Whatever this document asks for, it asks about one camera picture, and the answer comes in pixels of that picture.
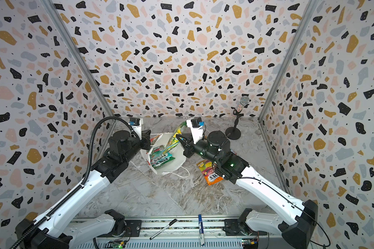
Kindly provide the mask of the white paper bag red flowers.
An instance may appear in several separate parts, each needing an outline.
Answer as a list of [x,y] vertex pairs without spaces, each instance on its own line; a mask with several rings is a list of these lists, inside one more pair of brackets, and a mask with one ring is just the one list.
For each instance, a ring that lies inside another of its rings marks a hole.
[[151,148],[140,151],[144,161],[156,174],[164,176],[173,174],[187,178],[190,172],[183,167],[186,156],[180,142],[176,142],[173,133],[153,134],[150,138]]

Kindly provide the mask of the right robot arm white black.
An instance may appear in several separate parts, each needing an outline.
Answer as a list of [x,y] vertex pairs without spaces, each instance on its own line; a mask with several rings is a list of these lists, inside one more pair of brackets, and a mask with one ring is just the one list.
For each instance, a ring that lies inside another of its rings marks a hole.
[[190,133],[176,136],[183,154],[194,154],[212,162],[216,174],[244,188],[268,205],[274,214],[245,209],[237,220],[240,232],[264,231],[280,235],[291,247],[306,249],[317,224],[318,206],[284,192],[260,175],[248,161],[230,148],[230,140],[222,131],[211,132],[206,139],[195,139]]

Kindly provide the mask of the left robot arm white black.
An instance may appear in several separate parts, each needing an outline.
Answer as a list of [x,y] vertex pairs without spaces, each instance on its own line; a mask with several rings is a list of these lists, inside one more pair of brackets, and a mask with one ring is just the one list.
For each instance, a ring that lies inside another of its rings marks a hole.
[[113,183],[127,169],[142,149],[150,150],[151,131],[138,128],[137,137],[121,130],[110,139],[107,154],[99,159],[83,179],[53,207],[35,221],[22,220],[16,226],[18,241],[14,249],[73,249],[101,235],[123,236],[130,230],[124,215],[110,209],[88,222],[72,225],[71,221],[96,195]]

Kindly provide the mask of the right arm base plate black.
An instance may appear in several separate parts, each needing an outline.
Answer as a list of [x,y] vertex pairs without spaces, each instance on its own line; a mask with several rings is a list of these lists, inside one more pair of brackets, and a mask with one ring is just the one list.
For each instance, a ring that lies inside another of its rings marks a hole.
[[267,236],[268,233],[264,231],[254,231],[247,225],[243,225],[238,219],[225,219],[222,230],[226,236]]

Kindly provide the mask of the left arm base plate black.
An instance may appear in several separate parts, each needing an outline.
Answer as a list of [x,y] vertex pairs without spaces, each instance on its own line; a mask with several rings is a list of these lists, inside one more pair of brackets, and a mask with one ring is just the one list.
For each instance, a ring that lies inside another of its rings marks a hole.
[[134,238],[139,237],[142,227],[142,220],[125,220],[115,224],[112,231],[107,234],[102,234],[99,237],[114,237],[114,238]]

